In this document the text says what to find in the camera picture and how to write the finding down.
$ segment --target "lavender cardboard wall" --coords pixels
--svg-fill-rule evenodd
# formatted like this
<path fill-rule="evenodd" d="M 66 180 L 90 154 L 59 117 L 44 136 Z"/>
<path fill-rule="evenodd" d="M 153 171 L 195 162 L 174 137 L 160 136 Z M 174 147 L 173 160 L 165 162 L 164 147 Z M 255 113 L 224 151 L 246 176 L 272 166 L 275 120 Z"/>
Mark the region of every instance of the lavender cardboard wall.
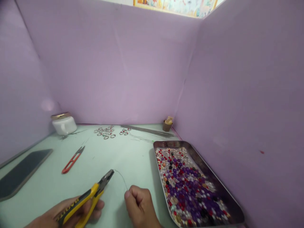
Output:
<path fill-rule="evenodd" d="M 94 0 L 17 2 L 54 97 L 77 122 L 174 115 L 200 20 Z"/>
<path fill-rule="evenodd" d="M 0 164 L 53 131 L 58 111 L 13 0 L 0 2 Z"/>
<path fill-rule="evenodd" d="M 249 227 L 303 227 L 303 3 L 224 2 L 202 23 L 177 111 Z"/>

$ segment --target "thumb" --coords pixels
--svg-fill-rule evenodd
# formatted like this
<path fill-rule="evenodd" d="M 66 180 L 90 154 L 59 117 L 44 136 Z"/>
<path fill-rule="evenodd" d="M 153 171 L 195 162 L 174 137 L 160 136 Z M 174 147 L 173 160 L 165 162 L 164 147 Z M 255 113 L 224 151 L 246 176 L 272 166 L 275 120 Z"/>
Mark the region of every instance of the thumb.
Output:
<path fill-rule="evenodd" d="M 133 220 L 133 218 L 137 217 L 140 213 L 140 209 L 137 206 L 136 199 L 130 191 L 126 191 L 126 193 L 124 194 L 124 200 L 126 202 L 129 217 Z"/>

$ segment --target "wooden holder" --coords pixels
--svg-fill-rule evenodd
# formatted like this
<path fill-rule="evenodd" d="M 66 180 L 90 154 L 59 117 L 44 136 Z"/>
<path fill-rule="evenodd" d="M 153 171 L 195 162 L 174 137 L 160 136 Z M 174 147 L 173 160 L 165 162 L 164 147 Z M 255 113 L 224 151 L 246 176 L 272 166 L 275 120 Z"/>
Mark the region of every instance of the wooden holder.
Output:
<path fill-rule="evenodd" d="M 172 124 L 166 124 L 165 121 L 164 121 L 164 124 L 162 126 L 162 130 L 163 131 L 170 131 L 171 127 L 172 127 Z"/>

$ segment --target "gold lid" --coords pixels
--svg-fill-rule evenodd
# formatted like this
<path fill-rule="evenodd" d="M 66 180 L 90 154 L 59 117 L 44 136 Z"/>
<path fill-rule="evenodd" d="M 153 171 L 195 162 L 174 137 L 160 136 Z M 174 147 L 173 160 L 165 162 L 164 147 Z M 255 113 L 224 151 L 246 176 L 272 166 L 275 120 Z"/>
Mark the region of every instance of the gold lid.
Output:
<path fill-rule="evenodd" d="M 62 112 L 62 113 L 58 113 L 55 115 L 51 115 L 52 120 L 56 120 L 56 119 L 63 119 L 66 117 L 71 116 L 71 114 L 69 112 Z"/>

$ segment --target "pliers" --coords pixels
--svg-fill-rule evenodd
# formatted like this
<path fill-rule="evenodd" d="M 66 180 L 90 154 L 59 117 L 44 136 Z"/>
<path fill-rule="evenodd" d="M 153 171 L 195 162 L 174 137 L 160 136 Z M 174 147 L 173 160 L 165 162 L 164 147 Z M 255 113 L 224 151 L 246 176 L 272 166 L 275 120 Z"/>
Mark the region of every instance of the pliers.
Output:
<path fill-rule="evenodd" d="M 108 184 L 109 180 L 113 176 L 114 171 L 110 169 L 109 172 L 107 172 L 106 175 L 103 176 L 103 178 L 93 185 L 91 189 L 89 189 L 87 192 L 85 192 L 82 196 L 80 196 L 77 200 L 75 200 L 67 209 L 65 209 L 61 215 L 56 219 L 56 221 L 59 224 L 59 227 L 62 227 L 69 218 L 82 206 L 84 205 L 88 200 L 92 199 L 92 206 L 90 208 L 90 211 L 88 214 L 83 215 L 79 222 L 75 225 L 75 228 L 84 228 L 86 223 L 88 222 L 99 198 L 104 193 L 104 188 Z"/>

